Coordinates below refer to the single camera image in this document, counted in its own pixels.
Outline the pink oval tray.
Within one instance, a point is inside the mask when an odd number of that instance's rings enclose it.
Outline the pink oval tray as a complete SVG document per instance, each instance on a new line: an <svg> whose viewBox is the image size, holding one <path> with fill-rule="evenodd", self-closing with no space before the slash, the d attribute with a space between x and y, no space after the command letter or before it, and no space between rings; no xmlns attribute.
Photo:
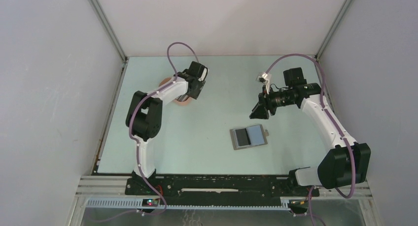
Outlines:
<svg viewBox="0 0 418 226"><path fill-rule="evenodd" d="M163 79L163 80L159 83L159 86L164 85L165 83L169 82L170 80L171 80L171 78L170 78L170 77L167 77L167 78ZM173 103L175 103L175 104L177 104L177 105L180 105L180 106L186 106L186 105L188 105L191 101L192 101L192 98L191 98L191 97L189 97L189 96L187 96L187 95L184 95L184 96L180 96L180 97L178 97L178 98L174 99L172 102L173 102Z"/></svg>

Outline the grey card holder wallet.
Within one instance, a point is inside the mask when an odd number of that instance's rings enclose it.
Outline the grey card holder wallet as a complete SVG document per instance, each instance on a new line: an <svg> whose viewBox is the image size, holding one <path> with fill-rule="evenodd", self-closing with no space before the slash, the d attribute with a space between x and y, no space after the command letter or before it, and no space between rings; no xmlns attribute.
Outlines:
<svg viewBox="0 0 418 226"><path fill-rule="evenodd" d="M243 150L268 144L268 131L261 124L230 129L234 150Z"/></svg>

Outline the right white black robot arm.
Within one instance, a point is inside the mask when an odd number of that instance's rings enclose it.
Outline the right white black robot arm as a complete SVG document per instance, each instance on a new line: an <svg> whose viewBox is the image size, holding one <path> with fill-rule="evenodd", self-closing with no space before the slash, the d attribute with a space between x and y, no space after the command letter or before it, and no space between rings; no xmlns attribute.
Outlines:
<svg viewBox="0 0 418 226"><path fill-rule="evenodd" d="M274 91L270 88L271 75L260 73L256 80L263 84L258 102L252 109L250 119L268 119L276 109L296 105L313 122L324 143L326 155L318 166L290 171L287 190L300 195L307 186L323 186L334 189L363 183L366 180L371 149L359 143L342 126L329 109L326 98L321 95L321 86L308 83L300 67L283 73L285 88Z"/></svg>

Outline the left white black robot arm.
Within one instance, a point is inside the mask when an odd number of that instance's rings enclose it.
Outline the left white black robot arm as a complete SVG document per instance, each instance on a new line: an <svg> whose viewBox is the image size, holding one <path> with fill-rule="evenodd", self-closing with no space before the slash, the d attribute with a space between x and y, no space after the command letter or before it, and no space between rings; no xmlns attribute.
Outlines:
<svg viewBox="0 0 418 226"><path fill-rule="evenodd" d="M155 171L152 140L162 127L163 108L176 100L180 103L197 99L206 83L209 69L192 61L190 67L177 72L172 78L150 92L134 93L126 117L129 137L136 142L136 166L134 172L142 176L137 189L143 194L155 191L156 182L150 176Z"/></svg>

